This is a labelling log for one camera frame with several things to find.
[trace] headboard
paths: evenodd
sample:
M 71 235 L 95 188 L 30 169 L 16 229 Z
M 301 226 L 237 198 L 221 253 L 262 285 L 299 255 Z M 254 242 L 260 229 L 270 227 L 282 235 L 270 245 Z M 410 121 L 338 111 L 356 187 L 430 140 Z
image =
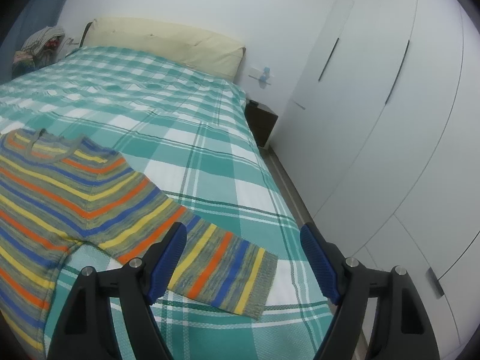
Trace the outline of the headboard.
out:
M 225 35 L 135 17 L 93 20 L 85 28 L 80 47 L 83 45 L 145 51 L 230 81 L 245 53 L 242 43 Z

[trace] green plaid bedspread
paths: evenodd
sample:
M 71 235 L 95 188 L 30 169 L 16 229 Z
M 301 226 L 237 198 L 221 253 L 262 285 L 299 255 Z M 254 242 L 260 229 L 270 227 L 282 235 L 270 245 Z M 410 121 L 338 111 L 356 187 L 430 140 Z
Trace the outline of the green plaid bedspread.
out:
M 83 133 L 123 153 L 171 198 L 279 258 L 259 320 L 167 291 L 152 306 L 176 360 L 310 360 L 332 320 L 299 242 L 299 230 L 248 129 L 236 85 L 164 58 L 115 47 L 83 48 L 0 86 L 0 132 Z M 79 270 L 118 267 L 83 245 L 59 273 L 45 329 Z M 134 360 L 118 299 L 112 314 L 124 360 Z

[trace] dark wooden nightstand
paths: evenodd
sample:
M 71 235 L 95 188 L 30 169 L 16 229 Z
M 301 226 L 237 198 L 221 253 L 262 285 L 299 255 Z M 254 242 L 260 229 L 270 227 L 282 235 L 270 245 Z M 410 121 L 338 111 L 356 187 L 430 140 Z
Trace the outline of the dark wooden nightstand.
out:
M 257 146 L 265 147 L 278 116 L 265 104 L 247 100 L 245 118 Z

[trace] blue gripper pad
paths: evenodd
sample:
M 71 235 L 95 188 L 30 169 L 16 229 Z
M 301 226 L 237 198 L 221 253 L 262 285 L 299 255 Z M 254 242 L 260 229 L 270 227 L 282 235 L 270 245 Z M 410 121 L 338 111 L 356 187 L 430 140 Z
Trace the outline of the blue gripper pad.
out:
M 150 290 L 146 296 L 150 306 L 165 294 L 186 242 L 187 228 L 181 224 L 152 271 Z
M 337 272 L 307 225 L 303 225 L 300 229 L 300 244 L 323 295 L 334 305 L 338 305 L 341 295 L 337 289 Z

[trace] orange stripe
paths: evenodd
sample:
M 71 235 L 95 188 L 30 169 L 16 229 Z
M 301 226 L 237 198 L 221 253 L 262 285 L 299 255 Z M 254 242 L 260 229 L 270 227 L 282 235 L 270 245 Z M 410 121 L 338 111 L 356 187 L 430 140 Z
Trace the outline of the orange stripe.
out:
M 8 143 L 12 146 L 17 147 L 18 149 L 25 149 L 25 146 L 15 142 L 12 137 L 8 138 Z M 39 153 L 39 152 L 36 152 L 36 151 L 32 151 L 32 154 L 35 157 L 40 157 L 40 158 L 54 158 L 50 155 Z M 118 167 L 119 165 L 123 164 L 125 162 L 125 159 L 123 157 L 121 157 L 121 158 L 117 159 L 117 161 L 115 161 L 114 163 L 111 163 L 109 166 L 105 166 L 104 168 L 100 168 L 100 169 L 92 168 L 90 166 L 83 165 L 83 164 L 78 163 L 76 161 L 73 161 L 69 158 L 63 158 L 62 162 L 67 164 L 67 165 L 70 165 L 72 167 L 76 167 L 76 168 L 79 168 L 79 169 L 82 169 L 82 170 L 86 170 L 87 172 L 90 172 L 90 173 L 102 174 L 102 173 L 107 173 L 108 171 L 111 171 L 112 169 L 114 169 L 114 168 Z
M 152 234 L 150 234 L 147 238 L 145 238 L 142 242 L 138 243 L 131 251 L 128 253 L 123 254 L 122 256 L 118 257 L 117 260 L 125 264 L 127 261 L 131 260 L 134 257 L 137 257 L 141 252 L 143 252 L 147 247 L 153 244 L 153 242 L 173 223 L 182 215 L 187 209 L 184 206 L 180 206 L 173 215 L 168 218 L 164 223 L 162 223 Z
M 105 166 L 104 168 L 92 168 L 91 166 L 86 166 L 81 163 L 75 162 L 69 158 L 64 158 L 62 162 L 71 165 L 72 167 L 76 167 L 82 170 L 86 170 L 87 172 L 90 173 L 95 173 L 95 174 L 102 174 L 102 173 L 107 173 L 108 171 L 118 167 L 119 165 L 123 164 L 125 162 L 125 159 L 123 157 L 117 159 L 114 163 L 111 163 L 109 166 Z
M 12 145 L 12 146 L 18 147 L 19 149 L 25 149 L 25 146 L 15 142 L 11 137 L 9 138 L 9 144 Z M 35 157 L 39 157 L 39 158 L 53 158 L 53 157 L 51 157 L 49 155 L 46 155 L 46 154 L 37 153 L 36 151 L 32 151 L 32 154 Z
M 134 197 L 138 192 L 140 192 L 148 184 L 148 182 L 150 182 L 150 180 L 147 179 L 147 177 L 144 177 L 143 180 L 133 190 L 128 192 L 126 195 L 122 196 L 116 202 L 109 203 L 106 206 L 92 212 L 85 212 L 85 218 L 87 219 L 95 218 L 96 216 L 99 216 L 100 214 L 103 214 L 111 210 L 112 208 L 127 202 L 132 197 Z
M 11 226 L 15 227 L 17 230 L 24 233 L 27 237 L 31 238 L 35 242 L 43 245 L 47 249 L 52 249 L 56 251 L 68 251 L 68 246 L 58 246 L 52 244 L 48 239 L 40 237 L 38 234 L 34 233 L 33 231 L 27 229 L 21 223 L 18 223 L 15 219 L 10 218 L 4 211 L 0 210 L 0 218 L 3 219 L 5 222 L 9 223 Z
M 206 281 L 213 273 L 215 268 L 217 268 L 218 263 L 222 259 L 223 254 L 225 253 L 230 240 L 232 239 L 233 233 L 227 231 L 222 239 L 222 243 L 220 243 L 217 251 L 215 252 L 214 256 L 203 270 L 203 272 L 198 276 L 197 281 L 191 286 L 191 289 L 187 295 L 188 298 L 195 299 L 200 291 L 202 290 L 203 286 L 205 285 Z
M 47 309 L 50 307 L 49 303 L 46 301 L 43 301 L 39 298 L 37 298 L 35 295 L 31 294 L 25 288 L 20 286 L 15 280 L 12 279 L 12 277 L 6 273 L 3 269 L 0 268 L 0 276 L 8 283 L 10 286 L 18 292 L 19 295 L 21 295 L 23 298 L 27 299 L 30 303 L 34 304 L 37 307 L 40 307 L 40 309 Z
M 8 170 L 4 169 L 4 168 L 0 168 L 0 172 L 3 173 L 4 175 L 6 175 L 8 178 L 12 179 L 13 181 L 23 185 L 24 187 L 26 188 L 29 188 L 31 189 L 32 191 L 35 191 L 35 192 L 38 192 L 38 193 L 41 193 L 42 195 L 60 203 L 60 204 L 63 204 L 65 207 L 68 207 L 70 208 L 72 211 L 76 212 L 77 214 L 79 214 L 82 218 L 85 218 L 85 219 L 93 219 L 93 218 L 96 218 L 97 216 L 107 212 L 108 210 L 111 210 L 112 208 L 120 205 L 120 204 L 123 204 L 125 202 L 127 202 L 128 200 L 130 200 L 136 193 L 138 193 L 147 183 L 148 183 L 148 179 L 145 177 L 133 190 L 131 190 L 130 192 L 128 192 L 126 195 L 122 196 L 120 199 L 118 199 L 116 202 L 112 202 L 112 203 L 109 203 L 107 204 L 106 206 L 102 207 L 102 208 L 99 208 L 98 210 L 95 210 L 95 211 L 92 211 L 92 212 L 87 212 L 83 209 L 81 209 L 79 206 L 77 206 L 76 204 L 73 204 L 72 202 L 69 202 L 68 200 L 58 196 L 58 195 L 55 195 L 54 193 L 52 192 L 49 192 L 47 190 L 44 190 L 43 188 L 40 188 L 34 184 L 30 184 L 28 182 L 26 182 L 25 180 L 21 179 L 21 178 L 18 178 L 17 176 L 13 175 L 12 173 L 10 173 Z

